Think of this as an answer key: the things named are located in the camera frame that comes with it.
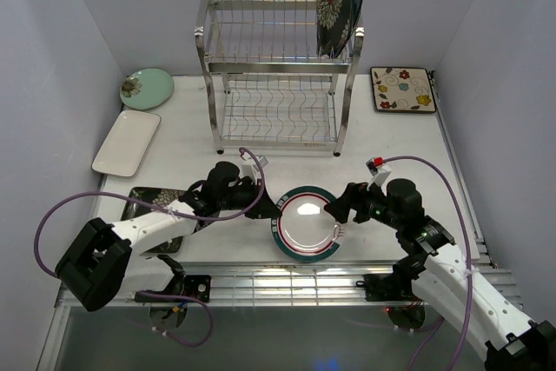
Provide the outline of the round white teal-rimmed plate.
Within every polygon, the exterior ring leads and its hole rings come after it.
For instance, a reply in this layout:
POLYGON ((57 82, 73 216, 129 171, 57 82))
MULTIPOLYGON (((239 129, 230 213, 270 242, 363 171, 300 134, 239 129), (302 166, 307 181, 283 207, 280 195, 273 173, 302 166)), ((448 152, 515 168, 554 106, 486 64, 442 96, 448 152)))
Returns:
POLYGON ((286 192, 277 202, 279 217, 270 221, 277 247, 298 262, 320 262, 342 245, 345 228, 324 210, 335 200, 329 191, 300 186, 286 192))

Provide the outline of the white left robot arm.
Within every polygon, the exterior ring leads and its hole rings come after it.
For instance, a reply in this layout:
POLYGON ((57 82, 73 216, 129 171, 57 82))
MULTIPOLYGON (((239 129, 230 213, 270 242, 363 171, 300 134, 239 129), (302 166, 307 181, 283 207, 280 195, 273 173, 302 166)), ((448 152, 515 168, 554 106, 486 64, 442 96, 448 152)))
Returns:
POLYGON ((150 250, 220 223, 223 211, 234 210, 255 220, 281 217, 261 180, 218 162, 207 179, 159 210, 113 223, 88 221, 56 265, 56 276, 89 312, 128 292, 139 302, 177 300, 185 293, 181 264, 150 250))

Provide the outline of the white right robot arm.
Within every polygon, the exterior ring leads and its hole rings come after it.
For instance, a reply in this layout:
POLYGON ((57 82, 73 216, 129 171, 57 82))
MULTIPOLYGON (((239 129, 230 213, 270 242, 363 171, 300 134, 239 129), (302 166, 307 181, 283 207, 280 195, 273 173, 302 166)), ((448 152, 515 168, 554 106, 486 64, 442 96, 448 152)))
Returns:
POLYGON ((349 183, 325 207, 337 222, 376 220, 396 232, 406 257, 389 276, 403 299, 415 296, 460 331, 487 370, 553 370, 555 327, 515 307, 478 269, 467 265, 454 238, 422 207, 413 182, 349 183))

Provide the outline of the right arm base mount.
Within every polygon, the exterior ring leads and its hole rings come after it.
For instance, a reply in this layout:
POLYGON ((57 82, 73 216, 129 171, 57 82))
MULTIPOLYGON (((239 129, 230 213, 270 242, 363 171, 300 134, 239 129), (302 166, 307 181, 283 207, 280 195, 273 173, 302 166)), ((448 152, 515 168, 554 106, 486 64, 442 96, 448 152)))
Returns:
POLYGON ((405 257, 393 265, 389 274, 365 274, 355 283, 363 288, 366 301, 413 301, 411 258, 405 257))

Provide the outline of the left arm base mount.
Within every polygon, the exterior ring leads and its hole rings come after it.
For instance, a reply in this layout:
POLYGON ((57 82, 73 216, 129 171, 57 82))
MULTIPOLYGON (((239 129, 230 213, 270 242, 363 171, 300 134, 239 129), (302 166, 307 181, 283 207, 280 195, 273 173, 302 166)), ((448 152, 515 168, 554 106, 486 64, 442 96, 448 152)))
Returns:
POLYGON ((187 275, 183 265, 169 255, 159 254, 157 259, 164 263, 162 284, 149 284, 136 292, 135 302, 180 301, 178 296, 187 296, 209 302, 210 275, 187 275))

